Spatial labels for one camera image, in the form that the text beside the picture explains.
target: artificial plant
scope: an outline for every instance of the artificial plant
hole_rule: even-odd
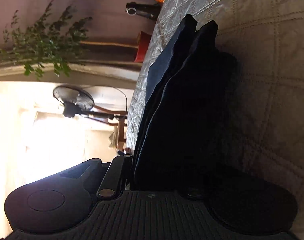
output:
[[[85,24],[91,17],[83,18],[70,23],[74,12],[72,6],[68,6],[57,21],[48,22],[51,15],[53,1],[45,9],[43,15],[32,25],[22,31],[18,25],[17,11],[15,11],[11,29],[5,27],[3,38],[5,43],[10,43],[10,49],[0,49],[3,60],[10,60],[15,65],[24,65],[24,75],[28,76],[32,72],[39,79],[44,73],[44,64],[51,63],[54,66],[54,73],[60,75],[64,73],[69,76],[71,71],[69,63],[77,63],[84,49],[80,42],[87,39],[88,29]]]

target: bed cover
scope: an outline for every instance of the bed cover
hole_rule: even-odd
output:
[[[225,163],[292,192],[299,204],[292,231],[304,240],[304,0],[166,0],[130,104],[128,147],[135,147],[149,66],[188,13],[197,29],[215,20],[216,46],[240,65]]]

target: ribbed black surface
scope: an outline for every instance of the ribbed black surface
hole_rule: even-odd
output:
[[[245,236],[217,223],[202,202],[174,193],[125,191],[99,202],[90,216],[62,233],[40,236],[14,231],[6,240],[294,240],[288,233]]]

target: wooden chair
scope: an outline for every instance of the wooden chair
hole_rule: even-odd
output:
[[[111,111],[100,106],[94,106],[94,108],[96,109],[97,112],[101,112],[101,113],[127,115],[127,111]],[[107,118],[90,117],[90,119],[110,126],[117,126],[117,131],[118,131],[117,149],[120,151],[123,150],[124,144],[126,143],[126,139],[124,138],[124,129],[127,126],[127,124],[125,123],[125,119],[119,119],[117,123],[109,122]]]

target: fan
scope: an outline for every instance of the fan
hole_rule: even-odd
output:
[[[64,106],[63,115],[74,117],[79,114],[83,117],[98,117],[108,119],[126,119],[125,115],[110,114],[90,111],[94,106],[93,97],[85,90],[71,85],[60,85],[53,90],[53,97],[60,101]]]

